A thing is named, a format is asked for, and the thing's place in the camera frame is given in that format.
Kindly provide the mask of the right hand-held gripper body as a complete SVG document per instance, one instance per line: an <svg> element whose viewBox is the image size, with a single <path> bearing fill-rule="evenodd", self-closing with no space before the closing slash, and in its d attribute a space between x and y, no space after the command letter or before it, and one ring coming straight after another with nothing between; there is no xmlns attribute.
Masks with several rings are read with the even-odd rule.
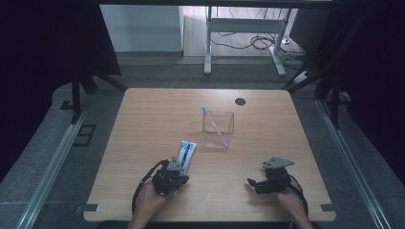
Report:
<svg viewBox="0 0 405 229"><path fill-rule="evenodd" d="M290 177L286 169L287 166L293 165L294 162L277 156L271 157L264 163L265 169L265 191L267 193L284 192L290 184Z"/></svg>

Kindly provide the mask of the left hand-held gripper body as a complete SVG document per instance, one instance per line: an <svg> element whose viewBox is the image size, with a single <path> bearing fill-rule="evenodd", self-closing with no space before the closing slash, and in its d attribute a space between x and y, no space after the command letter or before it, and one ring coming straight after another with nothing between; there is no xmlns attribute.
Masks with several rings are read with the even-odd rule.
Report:
<svg viewBox="0 0 405 229"><path fill-rule="evenodd" d="M155 187L156 193L160 195L168 195L174 193L173 190L177 186L178 178L181 176L182 167L175 157L171 159L162 160L160 168L152 177L152 183Z"/></svg>

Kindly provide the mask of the blue and white toothpaste tube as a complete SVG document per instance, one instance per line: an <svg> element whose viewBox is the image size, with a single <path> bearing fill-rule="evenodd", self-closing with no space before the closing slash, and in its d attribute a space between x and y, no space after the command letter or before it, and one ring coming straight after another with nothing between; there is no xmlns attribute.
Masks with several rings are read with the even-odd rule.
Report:
<svg viewBox="0 0 405 229"><path fill-rule="evenodd" d="M183 140L179 149L178 162L182 167L181 175L185 176L191 161L191 158L197 148L197 144Z"/></svg>

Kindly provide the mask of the clear plastic cup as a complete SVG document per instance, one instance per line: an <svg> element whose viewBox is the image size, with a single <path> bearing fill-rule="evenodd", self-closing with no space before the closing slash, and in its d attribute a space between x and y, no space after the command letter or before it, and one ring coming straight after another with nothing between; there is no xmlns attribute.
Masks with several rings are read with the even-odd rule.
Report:
<svg viewBox="0 0 405 229"><path fill-rule="evenodd" d="M234 133L234 114L205 111L202 118L202 133L205 147L228 148Z"/></svg>

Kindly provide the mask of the pink toothbrush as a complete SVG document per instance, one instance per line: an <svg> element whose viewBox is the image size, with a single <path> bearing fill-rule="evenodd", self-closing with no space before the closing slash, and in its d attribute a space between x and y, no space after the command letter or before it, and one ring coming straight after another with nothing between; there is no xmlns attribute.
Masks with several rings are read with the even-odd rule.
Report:
<svg viewBox="0 0 405 229"><path fill-rule="evenodd" d="M211 114L208 112L208 109L204 106L202 106L202 112L204 115L206 115L207 119L209 120L211 126L213 127L213 129L215 130L215 132L217 133L217 135L219 136L219 138L221 139L222 143L224 144L225 148L228 147L228 143L226 141L226 138L224 137L224 135L222 134L221 130L219 129L219 127L217 126L217 124L215 123L214 119L212 118Z"/></svg>

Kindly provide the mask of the person's left hand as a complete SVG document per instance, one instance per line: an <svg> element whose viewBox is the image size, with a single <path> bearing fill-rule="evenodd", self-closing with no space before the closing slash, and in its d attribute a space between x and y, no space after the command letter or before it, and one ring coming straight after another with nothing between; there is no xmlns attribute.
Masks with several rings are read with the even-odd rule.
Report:
<svg viewBox="0 0 405 229"><path fill-rule="evenodd" d="M142 219L148 221L151 219L173 196L174 193L168 195L157 194L153 183L147 181L141 188L137 198L136 210L134 213L136 221L141 221Z"/></svg>

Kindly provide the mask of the person's right hand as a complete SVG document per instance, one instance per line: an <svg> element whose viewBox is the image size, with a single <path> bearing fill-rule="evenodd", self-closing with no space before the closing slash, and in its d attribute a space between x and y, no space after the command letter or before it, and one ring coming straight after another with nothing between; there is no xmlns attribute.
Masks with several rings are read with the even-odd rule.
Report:
<svg viewBox="0 0 405 229"><path fill-rule="evenodd" d="M276 193L275 198L293 220L305 219L307 217L303 202L290 187L282 193Z"/></svg>

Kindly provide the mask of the black metal stand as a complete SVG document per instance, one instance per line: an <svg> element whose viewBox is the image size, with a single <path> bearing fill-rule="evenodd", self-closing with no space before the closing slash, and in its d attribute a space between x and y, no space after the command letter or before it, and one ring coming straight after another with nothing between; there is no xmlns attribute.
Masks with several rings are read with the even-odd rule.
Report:
<svg viewBox="0 0 405 229"><path fill-rule="evenodd" d="M127 87L116 81L107 73L93 70L79 70L72 75L72 102L73 102L73 118L72 122L76 123L81 115L81 100L80 88L83 88L86 94L95 94L97 85L94 81L94 76L104 80L113 87L125 92Z"/></svg>
<svg viewBox="0 0 405 229"><path fill-rule="evenodd" d="M343 29L331 40L325 49L312 57L308 57L297 73L283 87L284 90L292 94L319 80L319 84L313 94L317 99L323 99L328 93L331 93L330 121L336 128L339 128L337 116L340 104L340 77L337 74L338 67L341 65L344 55L348 51L351 42L361 29L366 18L367 15L365 13L358 13L357 16L350 23L347 23ZM321 60L325 62L325 66L323 68L318 68L303 81L294 83L294 80L298 77L298 75L307 67L316 61Z"/></svg>

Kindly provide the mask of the white power strip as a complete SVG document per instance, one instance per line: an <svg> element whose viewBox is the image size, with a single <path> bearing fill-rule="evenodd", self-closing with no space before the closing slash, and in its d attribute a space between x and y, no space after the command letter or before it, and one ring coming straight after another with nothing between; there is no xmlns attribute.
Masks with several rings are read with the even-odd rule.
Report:
<svg viewBox="0 0 405 229"><path fill-rule="evenodd" d="M309 76L310 76L309 72L303 71L297 77L294 78L293 82L295 84L298 84L298 83L302 82L303 80L305 80Z"/></svg>

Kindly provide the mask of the dark curtain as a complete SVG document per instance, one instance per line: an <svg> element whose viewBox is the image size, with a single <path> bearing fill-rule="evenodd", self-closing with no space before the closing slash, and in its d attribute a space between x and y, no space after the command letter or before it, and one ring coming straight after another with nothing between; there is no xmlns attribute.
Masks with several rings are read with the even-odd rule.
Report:
<svg viewBox="0 0 405 229"><path fill-rule="evenodd" d="M321 46L369 14L337 66L348 112L395 174L405 182L405 0L372 0L330 12Z"/></svg>
<svg viewBox="0 0 405 229"><path fill-rule="evenodd" d="M47 114L53 92L77 77L119 75L100 5L0 0L0 182Z"/></svg>

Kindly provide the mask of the aluminium floor rail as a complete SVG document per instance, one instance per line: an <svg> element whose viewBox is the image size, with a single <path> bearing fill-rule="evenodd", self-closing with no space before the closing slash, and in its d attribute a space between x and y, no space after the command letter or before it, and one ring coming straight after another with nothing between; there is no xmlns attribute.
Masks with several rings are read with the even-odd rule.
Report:
<svg viewBox="0 0 405 229"><path fill-rule="evenodd" d="M360 167L358 166L357 162L355 161L352 151L350 150L346 140L342 136L341 132L335 128L334 124L331 122L329 118L329 110L327 105L321 101L316 99L316 104L320 109L323 119L330 130L331 136L337 145L337 148L340 152L343 161L345 162L351 176L352 180L366 205L366 208L375 224L376 229L385 229L384 222L380 219L380 211L379 211L379 203L375 198L375 195L365 179Z"/></svg>
<svg viewBox="0 0 405 229"><path fill-rule="evenodd" d="M73 146L76 135L82 126L82 123L87 116L91 104L92 98L85 98L81 106L80 113L76 116L75 122L70 123L67 130L64 133L59 145L57 146L53 157L51 158L48 167L46 168L42 178L39 180L32 197L28 202L23 214L18 220L14 229L32 229L34 223L39 216L45 200L47 199L54 182L62 168L62 165Z"/></svg>

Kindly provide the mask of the black rectangular floor bracket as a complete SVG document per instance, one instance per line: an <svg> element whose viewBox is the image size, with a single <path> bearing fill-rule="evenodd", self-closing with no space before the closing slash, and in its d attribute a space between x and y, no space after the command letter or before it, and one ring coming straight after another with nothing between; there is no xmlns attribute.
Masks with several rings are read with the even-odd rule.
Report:
<svg viewBox="0 0 405 229"><path fill-rule="evenodd" d="M88 147L94 136L95 125L82 125L77 132L73 145L75 147Z"/></svg>

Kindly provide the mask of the white metal desk frame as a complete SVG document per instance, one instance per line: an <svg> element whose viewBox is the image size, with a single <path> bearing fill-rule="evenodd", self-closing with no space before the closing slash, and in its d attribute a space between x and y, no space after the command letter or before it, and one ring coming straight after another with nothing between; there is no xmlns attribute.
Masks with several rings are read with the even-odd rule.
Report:
<svg viewBox="0 0 405 229"><path fill-rule="evenodd" d="M291 9L287 9L282 19L240 19L240 18L213 18L212 8L206 10L206 42L204 48L203 72L211 75L211 33L212 32L241 32L241 33L270 33L275 34L275 44L269 51L280 76L286 71L279 57L279 50L288 26Z"/></svg>

